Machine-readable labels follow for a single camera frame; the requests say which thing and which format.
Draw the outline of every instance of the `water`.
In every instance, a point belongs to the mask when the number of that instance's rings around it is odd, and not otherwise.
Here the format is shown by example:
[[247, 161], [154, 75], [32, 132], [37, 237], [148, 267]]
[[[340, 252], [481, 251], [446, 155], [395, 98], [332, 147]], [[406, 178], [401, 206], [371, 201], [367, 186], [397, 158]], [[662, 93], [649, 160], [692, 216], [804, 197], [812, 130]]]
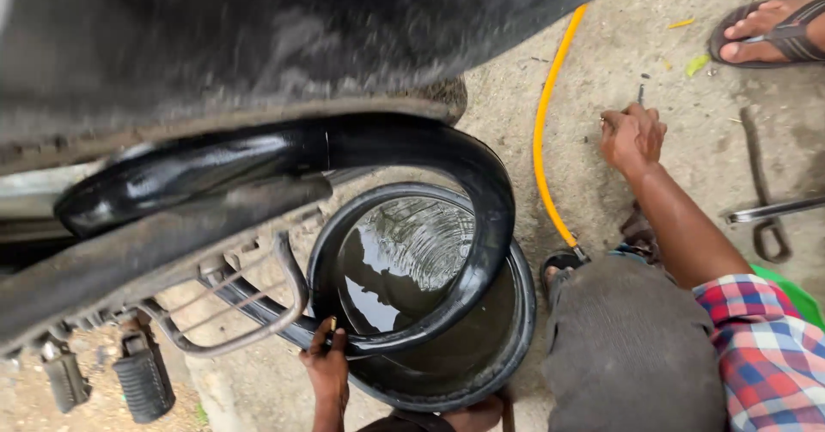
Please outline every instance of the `water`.
[[[350, 328], [358, 334], [397, 331], [430, 313], [463, 266], [473, 232], [468, 212], [426, 197], [369, 211], [345, 238], [334, 276]], [[479, 305], [448, 332], [386, 358], [407, 374], [465, 381], [506, 343], [514, 291], [506, 266]]]

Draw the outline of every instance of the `plaid shirt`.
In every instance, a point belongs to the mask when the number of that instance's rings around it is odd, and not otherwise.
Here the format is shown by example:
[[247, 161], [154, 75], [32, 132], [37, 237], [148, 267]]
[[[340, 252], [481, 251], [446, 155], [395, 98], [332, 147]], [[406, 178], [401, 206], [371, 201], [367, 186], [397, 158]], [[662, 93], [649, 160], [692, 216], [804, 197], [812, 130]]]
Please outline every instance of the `plaid shirt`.
[[725, 276], [693, 292], [716, 328], [731, 429], [825, 430], [825, 334], [756, 276]]

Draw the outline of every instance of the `rubber footpeg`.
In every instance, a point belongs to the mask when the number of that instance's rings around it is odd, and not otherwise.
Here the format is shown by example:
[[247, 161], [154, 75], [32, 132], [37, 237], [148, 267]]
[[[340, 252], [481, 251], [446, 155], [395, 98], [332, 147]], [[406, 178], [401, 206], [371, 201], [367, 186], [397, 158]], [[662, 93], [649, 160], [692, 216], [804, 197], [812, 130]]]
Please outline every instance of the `rubber footpeg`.
[[43, 369], [49, 375], [49, 384], [55, 395], [55, 404], [61, 413], [89, 400], [92, 388], [80, 374], [74, 353], [62, 353], [54, 359], [44, 360]]
[[175, 406], [175, 394], [157, 345], [117, 360], [112, 368], [137, 424], [149, 424]]

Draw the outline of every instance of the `green cloth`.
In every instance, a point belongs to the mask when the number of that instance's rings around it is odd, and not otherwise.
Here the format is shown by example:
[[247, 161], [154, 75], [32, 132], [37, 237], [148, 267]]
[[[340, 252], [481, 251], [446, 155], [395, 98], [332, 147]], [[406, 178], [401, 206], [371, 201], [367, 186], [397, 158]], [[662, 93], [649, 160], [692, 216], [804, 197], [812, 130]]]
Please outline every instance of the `green cloth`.
[[822, 320], [822, 309], [819, 303], [810, 296], [810, 294], [802, 290], [798, 285], [774, 273], [770, 269], [760, 268], [755, 264], [751, 264], [751, 268], [762, 279], [775, 282], [782, 291], [790, 299], [790, 302], [796, 306], [797, 311], [802, 315], [805, 321], [816, 325], [825, 331], [825, 322]]

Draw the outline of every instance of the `gray pants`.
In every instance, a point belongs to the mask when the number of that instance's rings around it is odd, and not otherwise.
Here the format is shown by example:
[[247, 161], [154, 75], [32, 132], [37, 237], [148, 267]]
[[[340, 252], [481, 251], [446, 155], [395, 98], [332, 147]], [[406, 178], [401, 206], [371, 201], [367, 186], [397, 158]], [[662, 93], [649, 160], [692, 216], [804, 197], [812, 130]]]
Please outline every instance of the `gray pants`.
[[665, 272], [608, 256], [550, 288], [550, 432], [725, 430], [705, 310]]

